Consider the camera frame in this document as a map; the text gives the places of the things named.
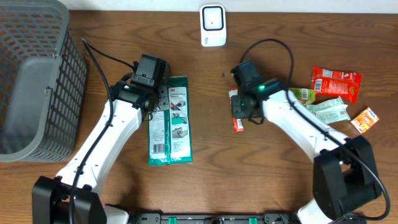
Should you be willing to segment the small red Nescafe packet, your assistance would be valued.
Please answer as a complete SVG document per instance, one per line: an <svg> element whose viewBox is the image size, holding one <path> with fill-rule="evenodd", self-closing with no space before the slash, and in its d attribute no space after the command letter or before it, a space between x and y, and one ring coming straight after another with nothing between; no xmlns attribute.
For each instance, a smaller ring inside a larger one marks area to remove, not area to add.
<svg viewBox="0 0 398 224"><path fill-rule="evenodd" d="M229 94L230 106L232 106L232 97L236 96L238 94L238 88L233 87L232 89L229 90L228 94ZM234 116L232 116L232 121L233 121L233 128L234 128L235 133L244 131L244 126L242 124L241 119L236 119Z"/></svg>

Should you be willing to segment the dark green packet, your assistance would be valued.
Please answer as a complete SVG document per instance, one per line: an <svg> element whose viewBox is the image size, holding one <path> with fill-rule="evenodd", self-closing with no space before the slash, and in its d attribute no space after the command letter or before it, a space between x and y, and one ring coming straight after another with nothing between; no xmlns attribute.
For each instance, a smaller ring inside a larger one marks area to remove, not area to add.
<svg viewBox="0 0 398 224"><path fill-rule="evenodd" d="M170 109L152 113L149 121L150 166L193 161L190 136L188 78L172 77L166 84Z"/></svg>

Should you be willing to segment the yellow green juice carton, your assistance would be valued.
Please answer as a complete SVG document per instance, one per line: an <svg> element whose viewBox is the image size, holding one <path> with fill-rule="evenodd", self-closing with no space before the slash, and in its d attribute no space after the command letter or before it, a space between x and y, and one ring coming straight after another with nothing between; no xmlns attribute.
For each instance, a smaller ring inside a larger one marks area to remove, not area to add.
<svg viewBox="0 0 398 224"><path fill-rule="evenodd" d="M311 105L315 101L315 90L306 88L289 88L303 105Z"/></svg>

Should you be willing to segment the light green wet wipes pack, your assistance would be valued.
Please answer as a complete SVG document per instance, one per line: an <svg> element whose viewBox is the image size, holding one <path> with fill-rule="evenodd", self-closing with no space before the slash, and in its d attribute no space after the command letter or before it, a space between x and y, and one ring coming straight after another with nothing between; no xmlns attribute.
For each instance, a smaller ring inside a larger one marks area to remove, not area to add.
<svg viewBox="0 0 398 224"><path fill-rule="evenodd" d="M326 124L349 121L351 119L346 111L348 105L344 104L340 96L317 105L306 105L306 107Z"/></svg>

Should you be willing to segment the red snack bag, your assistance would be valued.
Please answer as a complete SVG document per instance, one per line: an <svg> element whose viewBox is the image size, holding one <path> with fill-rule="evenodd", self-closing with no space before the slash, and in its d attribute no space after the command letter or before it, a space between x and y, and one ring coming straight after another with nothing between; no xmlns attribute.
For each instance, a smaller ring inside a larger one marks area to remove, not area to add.
<svg viewBox="0 0 398 224"><path fill-rule="evenodd" d="M312 68L312 89L316 94L344 98L352 103L358 100L363 75L358 72L341 72L321 67Z"/></svg>

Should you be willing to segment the small orange tissue pack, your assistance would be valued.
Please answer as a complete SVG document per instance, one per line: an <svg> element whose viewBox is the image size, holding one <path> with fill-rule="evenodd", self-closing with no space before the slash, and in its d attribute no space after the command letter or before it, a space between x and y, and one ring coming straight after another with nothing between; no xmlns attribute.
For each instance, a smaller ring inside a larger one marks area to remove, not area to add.
<svg viewBox="0 0 398 224"><path fill-rule="evenodd" d="M379 121L379 117L373 112L371 108L367 107L359 115L357 115L357 117L351 120L351 124L360 134L363 134L377 121Z"/></svg>

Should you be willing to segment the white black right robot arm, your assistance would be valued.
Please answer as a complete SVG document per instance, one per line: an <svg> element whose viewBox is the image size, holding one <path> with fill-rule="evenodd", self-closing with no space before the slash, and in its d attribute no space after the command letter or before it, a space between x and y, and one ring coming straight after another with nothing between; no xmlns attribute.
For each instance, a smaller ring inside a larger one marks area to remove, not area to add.
<svg viewBox="0 0 398 224"><path fill-rule="evenodd" d="M240 95L232 98L233 116L269 121L283 130L313 163L313 199L296 213L299 223L375 220L355 214L385 189L373 149L362 136L349 138L301 104L279 80L237 78Z"/></svg>

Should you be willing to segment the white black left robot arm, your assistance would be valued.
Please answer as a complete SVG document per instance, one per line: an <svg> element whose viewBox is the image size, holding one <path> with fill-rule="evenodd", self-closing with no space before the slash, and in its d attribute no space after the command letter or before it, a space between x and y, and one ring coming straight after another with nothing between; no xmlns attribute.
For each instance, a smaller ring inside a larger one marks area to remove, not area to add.
<svg viewBox="0 0 398 224"><path fill-rule="evenodd" d="M100 195L121 149L146 114L169 108L165 82L151 88L119 81L112 86L96 126L54 178L41 176L32 188L33 223L129 223L132 215L103 205Z"/></svg>

